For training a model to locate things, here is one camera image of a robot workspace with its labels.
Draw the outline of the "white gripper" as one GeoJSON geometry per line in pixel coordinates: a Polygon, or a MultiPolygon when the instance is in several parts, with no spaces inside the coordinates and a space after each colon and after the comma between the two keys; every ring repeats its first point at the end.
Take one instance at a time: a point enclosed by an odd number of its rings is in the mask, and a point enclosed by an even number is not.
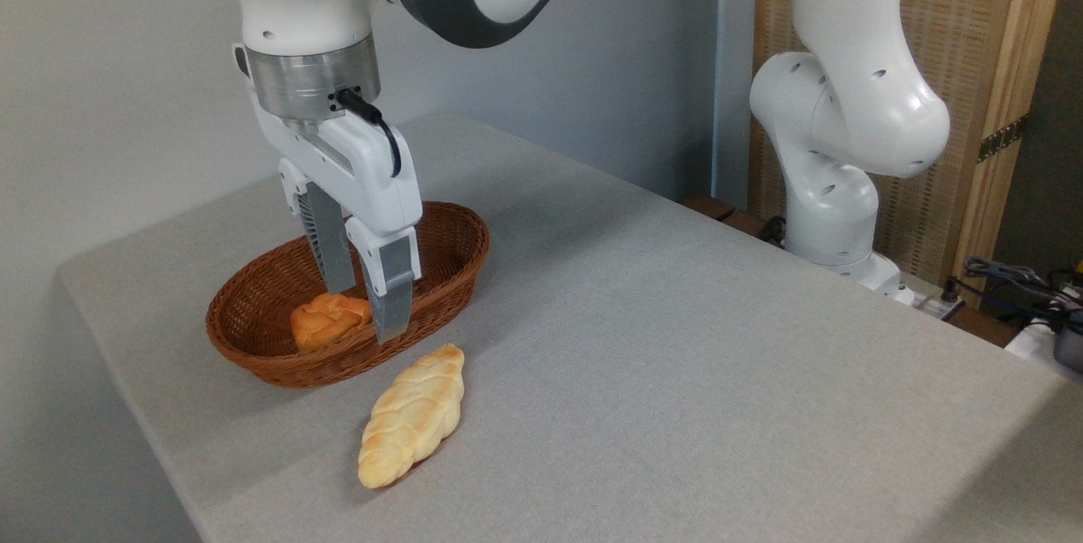
{"type": "Polygon", "coordinates": [[[422,214],[421,192],[409,146],[401,132],[392,132],[401,161],[396,173],[389,139],[378,124],[340,112],[324,122],[290,127],[261,107],[251,85],[246,90],[263,134],[280,154],[283,192],[290,210],[300,212],[327,292],[355,287],[351,242],[377,342],[394,340],[409,327],[413,284],[421,277],[415,228],[422,214]],[[341,207],[352,216],[347,223],[341,207]]]}

